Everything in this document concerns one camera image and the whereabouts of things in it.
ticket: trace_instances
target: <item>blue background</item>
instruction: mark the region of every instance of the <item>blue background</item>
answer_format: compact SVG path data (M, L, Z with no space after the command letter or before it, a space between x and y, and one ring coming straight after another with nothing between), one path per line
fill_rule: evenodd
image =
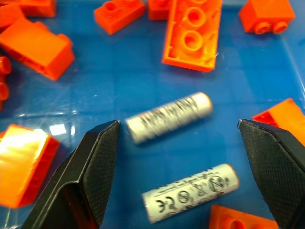
M50 126L64 126L55 136L62 147L48 180L85 132L121 120L115 178L102 229L206 229L212 204L272 219L252 176L237 122L288 97L304 107L305 6L290 2L296 19L288 30L257 36L244 33L240 23L238 11L245 1L224 0L216 69L202 73L161 63L165 21L148 21L145 14L109 36L93 19L92 11L102 2L59 0L55 18L31 20L70 37L76 60L57 82L13 61L0 130L11 123L47 133ZM142 146L132 143L125 118L197 91L211 98L211 117ZM149 224L141 193L221 163L237 171L237 191ZM31 208L0 208L0 228L21 225Z

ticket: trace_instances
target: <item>white battery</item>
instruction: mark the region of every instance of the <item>white battery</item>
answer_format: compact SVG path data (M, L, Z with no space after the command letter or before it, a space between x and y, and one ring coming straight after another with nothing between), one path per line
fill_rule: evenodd
M155 223L239 188L239 178L228 164L142 194L148 220Z
M198 92L126 119L134 143L153 139L213 111L210 98Z

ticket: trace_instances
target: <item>blue surface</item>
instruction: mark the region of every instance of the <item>blue surface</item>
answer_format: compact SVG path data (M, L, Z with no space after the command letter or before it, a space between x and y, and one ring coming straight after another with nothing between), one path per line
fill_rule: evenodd
M164 21L147 15L108 36L93 20L98 1L64 1L54 19L41 19L54 33L74 43L76 61L57 82L13 62L11 91L0 112L0 130L11 123L50 132L63 146L56 166L90 128L122 120L115 178L102 229L206 229L212 204L272 219L252 176L240 118L251 117L291 97L304 108L305 6L291 0L296 19L283 35L243 31L238 11L244 0L224 0L216 70L201 73L161 64ZM202 91L213 115L143 146L132 143L124 119L166 102ZM240 188L219 199L150 225L141 193L221 163L237 171ZM0 208L0 228L21 225L32 206Z

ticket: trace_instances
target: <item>silver battery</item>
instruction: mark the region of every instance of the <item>silver battery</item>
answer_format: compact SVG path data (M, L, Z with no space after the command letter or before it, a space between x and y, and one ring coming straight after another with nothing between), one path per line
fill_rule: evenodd
M232 192L239 178L228 164L142 194L148 220L155 223L177 213Z
M172 131L209 115L213 111L210 98L198 92L126 119L134 143Z

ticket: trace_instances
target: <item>lego brick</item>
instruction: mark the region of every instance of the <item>lego brick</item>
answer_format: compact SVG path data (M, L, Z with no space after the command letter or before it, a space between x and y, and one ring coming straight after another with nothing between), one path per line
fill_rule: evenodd
M295 14L289 0L249 0L239 12L245 32L284 32Z
M112 35L143 16L145 5L140 0L112 0L94 11L96 22Z
M25 16L55 17L56 0L1 0L0 5L18 4Z
M151 21L161 21L168 19L170 1L169 0L148 0L148 19Z
M5 76L11 73L10 60L5 56L0 56L0 110L4 100L7 100L10 95L9 87L5 83Z
M74 60L72 42L54 35L41 22L18 20L2 34L0 46L14 59L57 80Z
M60 143L50 135L10 125L0 142L0 204L34 203Z
M18 4L0 6L0 33L20 18L24 14Z
M215 68L222 0L173 0L163 63L209 72Z
M293 99L284 100L254 116L253 120L288 130L305 146L305 117Z
M275 221L212 205L209 229L278 229Z

